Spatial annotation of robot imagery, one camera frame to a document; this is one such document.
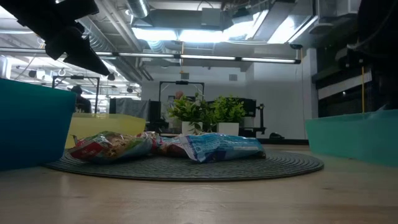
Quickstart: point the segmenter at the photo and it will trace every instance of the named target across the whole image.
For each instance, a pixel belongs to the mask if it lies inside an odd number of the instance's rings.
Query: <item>yellow bin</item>
[[[90,137],[102,131],[136,135],[144,131],[145,119],[124,114],[73,114],[66,148],[75,146],[73,136],[78,139]]]

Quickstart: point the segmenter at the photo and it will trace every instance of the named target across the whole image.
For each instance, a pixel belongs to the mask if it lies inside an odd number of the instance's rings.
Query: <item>plastic bin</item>
[[[398,110],[312,119],[305,128],[314,153],[398,166]]]
[[[78,139],[93,136],[102,131],[136,135],[144,131],[145,120],[124,114],[75,113],[70,124],[65,148],[75,146],[73,136]]]
[[[76,94],[0,79],[0,170],[59,159]]]

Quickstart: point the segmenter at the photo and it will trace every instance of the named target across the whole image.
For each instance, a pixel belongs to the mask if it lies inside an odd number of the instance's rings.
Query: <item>blue bin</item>
[[[0,93],[0,170],[61,158],[76,95],[4,79]]]
[[[314,153],[398,166],[398,110],[308,120]]]

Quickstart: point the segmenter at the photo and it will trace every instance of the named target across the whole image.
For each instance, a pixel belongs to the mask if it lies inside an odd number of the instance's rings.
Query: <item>table surface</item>
[[[266,147],[311,154],[308,146]],[[397,223],[397,168],[316,157],[323,171],[244,182],[0,172],[0,223]]]

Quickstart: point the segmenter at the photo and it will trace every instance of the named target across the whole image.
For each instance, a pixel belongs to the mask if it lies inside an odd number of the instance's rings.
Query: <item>round placemat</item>
[[[257,180],[291,177],[321,170],[323,162],[312,156],[266,150],[267,158],[245,158],[198,164],[190,159],[147,156],[114,164],[91,164],[68,153],[45,167],[72,172],[137,180]]]

